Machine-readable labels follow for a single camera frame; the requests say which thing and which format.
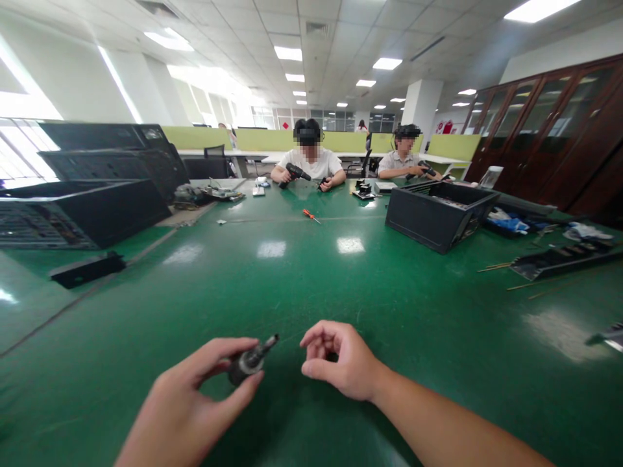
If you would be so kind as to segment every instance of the hand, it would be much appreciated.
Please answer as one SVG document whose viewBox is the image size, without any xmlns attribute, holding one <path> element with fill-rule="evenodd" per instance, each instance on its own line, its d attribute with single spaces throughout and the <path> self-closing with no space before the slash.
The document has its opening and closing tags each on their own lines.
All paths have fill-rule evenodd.
<svg viewBox="0 0 623 467">
<path fill-rule="evenodd" d="M 301 368 L 305 376 L 326 381 L 355 400 L 372 400 L 379 391 L 385 366 L 350 324 L 320 321 L 305 333 L 300 346 L 307 347 Z M 337 363 L 326 360 L 330 353 L 338 354 Z"/>
<path fill-rule="evenodd" d="M 409 174 L 422 176 L 422 175 L 424 175 L 424 170 L 426 170 L 425 167 L 421 167 L 419 165 L 416 165 L 414 167 L 409 167 Z"/>
<path fill-rule="evenodd" d="M 327 191 L 329 191 L 331 188 L 333 188 L 333 183 L 331 182 L 333 180 L 332 177 L 326 177 L 324 179 L 324 183 L 320 185 L 320 189 L 326 193 Z"/>
<path fill-rule="evenodd" d="M 281 179 L 279 180 L 280 182 L 283 183 L 290 183 L 292 181 L 292 176 L 290 175 L 290 172 L 284 170 L 283 172 L 281 172 Z"/>
<path fill-rule="evenodd" d="M 199 388 L 229 367 L 228 357 L 257 344 L 249 338 L 213 339 L 160 375 L 115 466 L 198 466 L 251 402 L 263 372 L 248 377 L 223 401 L 213 401 Z"/>
</svg>

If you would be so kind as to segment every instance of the green workbench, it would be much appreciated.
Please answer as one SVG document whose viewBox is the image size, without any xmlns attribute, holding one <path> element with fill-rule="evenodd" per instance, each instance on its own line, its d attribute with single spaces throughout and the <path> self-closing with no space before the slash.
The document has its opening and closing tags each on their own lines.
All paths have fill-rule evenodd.
<svg viewBox="0 0 623 467">
<path fill-rule="evenodd" d="M 526 281 L 476 271 L 534 252 L 532 238 L 481 230 L 442 256 L 385 227 L 389 197 L 362 202 L 353 185 L 321 193 L 298 180 L 252 198 L 245 184 L 245 200 L 178 229 L 12 350 L 0 361 L 0 464 L 109 466 L 159 373 L 213 337 L 273 333 L 282 341 L 266 377 L 211 465 L 417 464 L 374 407 L 300 374 L 299 341 L 320 319 L 350 322 L 391 368 L 558 465 L 617 464 L 623 354 L 585 340 L 622 318 L 623 268 L 528 300 L 557 283 L 507 292 Z M 127 254 L 163 232 L 147 230 Z M 2 253 L 0 319 L 46 310 L 32 294 L 62 254 Z M 10 261 L 27 267 L 5 271 Z M 74 298 L 45 287 L 49 307 Z M 231 391 L 225 376 L 205 389 Z"/>
</svg>

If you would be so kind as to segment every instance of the ceiling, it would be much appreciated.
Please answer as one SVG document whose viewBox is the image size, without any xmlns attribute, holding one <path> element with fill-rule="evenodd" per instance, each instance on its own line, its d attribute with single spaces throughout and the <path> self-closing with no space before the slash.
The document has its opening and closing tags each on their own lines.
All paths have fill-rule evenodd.
<svg viewBox="0 0 623 467">
<path fill-rule="evenodd" d="M 410 83 L 446 82 L 440 111 L 456 93 L 497 84 L 508 59 L 623 16 L 623 0 L 583 0 L 533 25 L 503 17 L 525 0 L 165 0 L 179 19 L 158 18 L 135 0 L 0 0 L 0 6 L 104 47 L 149 54 L 171 65 L 218 66 L 273 107 L 399 112 Z M 308 23 L 326 25 L 324 34 Z M 195 52 L 164 49 L 143 35 L 171 27 Z M 414 62 L 410 58 L 445 39 Z M 279 60 L 274 45 L 301 48 L 302 62 Z M 372 69 L 385 56 L 404 62 Z M 306 82 L 288 82 L 285 73 Z M 359 79 L 373 88 L 358 88 Z"/>
</svg>

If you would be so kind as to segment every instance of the orange screwdriver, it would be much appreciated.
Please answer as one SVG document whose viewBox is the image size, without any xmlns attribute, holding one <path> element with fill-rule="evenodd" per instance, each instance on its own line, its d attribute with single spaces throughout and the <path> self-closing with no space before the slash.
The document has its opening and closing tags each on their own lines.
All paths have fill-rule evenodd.
<svg viewBox="0 0 623 467">
<path fill-rule="evenodd" d="M 305 214 L 306 216 L 309 216 L 310 219 L 315 220 L 316 222 L 318 222 L 319 224 L 321 223 L 318 219 L 316 219 L 312 214 L 310 214 L 310 212 L 308 210 L 303 210 L 303 214 Z"/>
</svg>

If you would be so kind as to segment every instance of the gray shirt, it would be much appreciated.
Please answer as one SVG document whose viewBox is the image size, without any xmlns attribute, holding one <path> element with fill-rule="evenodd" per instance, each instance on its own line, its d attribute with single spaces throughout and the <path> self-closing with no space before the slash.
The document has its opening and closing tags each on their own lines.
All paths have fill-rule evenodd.
<svg viewBox="0 0 623 467">
<path fill-rule="evenodd" d="M 377 173 L 381 173 L 384 170 L 392 170 L 392 169 L 404 169 L 405 167 L 415 167 L 418 162 L 420 162 L 420 158 L 418 156 L 414 156 L 413 154 L 407 154 L 407 157 L 404 158 L 404 161 L 400 159 L 400 155 L 397 150 L 391 151 L 385 157 L 381 159 L 381 162 L 378 164 Z"/>
</svg>

